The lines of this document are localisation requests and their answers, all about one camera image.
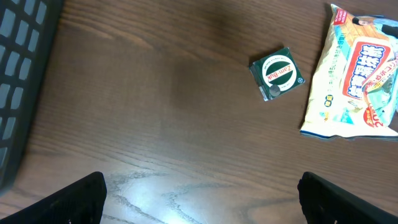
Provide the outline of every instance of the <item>product package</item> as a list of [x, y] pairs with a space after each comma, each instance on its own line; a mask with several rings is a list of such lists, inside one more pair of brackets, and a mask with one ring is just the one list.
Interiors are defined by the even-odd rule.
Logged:
[[305, 82], [287, 47], [254, 62], [249, 69], [264, 101], [272, 100]]
[[326, 139], [398, 139], [388, 127], [398, 102], [398, 22], [331, 8], [300, 132]]

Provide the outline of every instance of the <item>snack bag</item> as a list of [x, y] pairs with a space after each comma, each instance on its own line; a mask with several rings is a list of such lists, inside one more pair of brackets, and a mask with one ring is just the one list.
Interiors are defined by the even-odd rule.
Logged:
[[300, 132], [320, 138], [398, 139], [388, 127], [398, 108], [398, 22], [331, 8]]

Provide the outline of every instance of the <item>wooden table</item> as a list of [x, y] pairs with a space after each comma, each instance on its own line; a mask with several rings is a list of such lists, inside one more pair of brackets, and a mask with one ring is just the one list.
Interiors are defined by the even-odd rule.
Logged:
[[[305, 223], [307, 170], [398, 215], [396, 142], [299, 133], [326, 2], [65, 0], [1, 216], [97, 170], [102, 223]], [[335, 3], [398, 19], [396, 0]], [[282, 46], [307, 82], [263, 102], [247, 66]]]

